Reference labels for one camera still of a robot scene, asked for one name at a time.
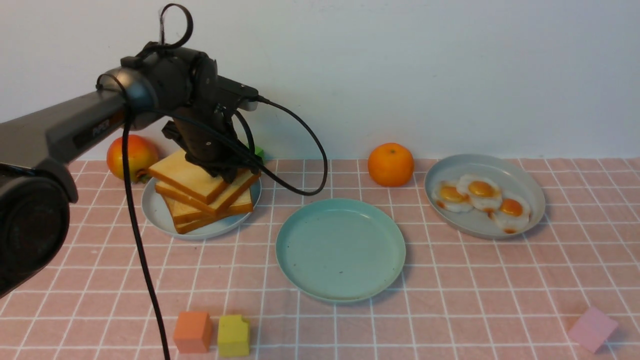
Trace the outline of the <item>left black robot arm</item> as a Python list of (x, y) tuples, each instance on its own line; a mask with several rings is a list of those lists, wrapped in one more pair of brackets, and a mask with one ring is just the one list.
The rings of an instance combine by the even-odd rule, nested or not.
[(126, 124), (142, 130), (172, 118), (163, 135), (185, 159), (233, 180), (256, 170), (231, 116), (254, 111), (259, 92), (218, 75), (190, 48), (151, 45), (100, 75), (95, 91), (1, 124), (1, 295), (44, 269), (66, 241), (79, 194), (68, 165)]

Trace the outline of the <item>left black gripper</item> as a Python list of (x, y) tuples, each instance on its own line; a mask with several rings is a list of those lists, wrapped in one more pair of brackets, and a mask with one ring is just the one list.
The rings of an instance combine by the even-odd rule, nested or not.
[(213, 178), (232, 183), (241, 171), (258, 174), (262, 161), (247, 121), (237, 107), (217, 103), (161, 106), (172, 118), (163, 128), (167, 139), (186, 153), (185, 159)]

